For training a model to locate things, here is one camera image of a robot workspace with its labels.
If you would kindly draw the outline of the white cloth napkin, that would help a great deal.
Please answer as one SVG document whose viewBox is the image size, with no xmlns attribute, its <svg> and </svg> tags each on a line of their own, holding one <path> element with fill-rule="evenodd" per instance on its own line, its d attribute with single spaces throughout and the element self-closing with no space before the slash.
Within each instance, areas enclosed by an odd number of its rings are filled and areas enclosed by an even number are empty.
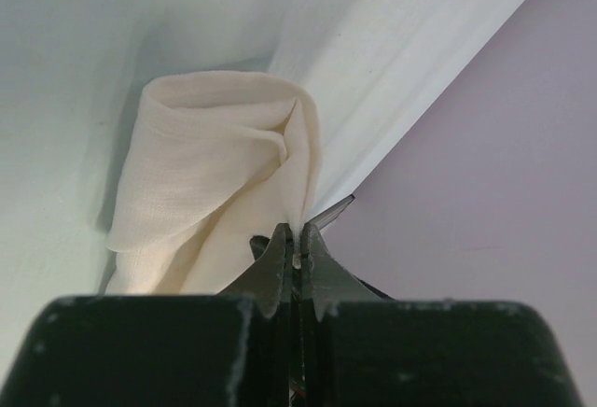
<svg viewBox="0 0 597 407">
<path fill-rule="evenodd" d="M 253 262 L 250 240 L 299 234 L 321 166 L 317 109 L 258 72 L 160 77 L 141 94 L 108 246 L 110 294 L 208 294 Z"/>
</svg>

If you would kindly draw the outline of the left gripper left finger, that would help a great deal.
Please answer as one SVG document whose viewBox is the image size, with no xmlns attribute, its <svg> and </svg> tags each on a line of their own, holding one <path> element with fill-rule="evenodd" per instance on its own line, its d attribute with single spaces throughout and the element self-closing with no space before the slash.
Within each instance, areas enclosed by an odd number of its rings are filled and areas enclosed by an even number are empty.
<svg viewBox="0 0 597 407">
<path fill-rule="evenodd" d="M 5 406 L 286 406 L 292 234 L 204 296 L 69 296 L 26 334 Z"/>
</svg>

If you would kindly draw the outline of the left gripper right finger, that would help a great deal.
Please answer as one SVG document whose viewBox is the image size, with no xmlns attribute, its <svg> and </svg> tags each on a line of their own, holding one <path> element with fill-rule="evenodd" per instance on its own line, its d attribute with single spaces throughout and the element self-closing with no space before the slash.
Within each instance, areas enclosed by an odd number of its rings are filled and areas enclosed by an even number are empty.
<svg viewBox="0 0 597 407">
<path fill-rule="evenodd" d="M 558 343 L 528 305 L 398 301 L 300 237 L 309 406 L 578 406 Z"/>
</svg>

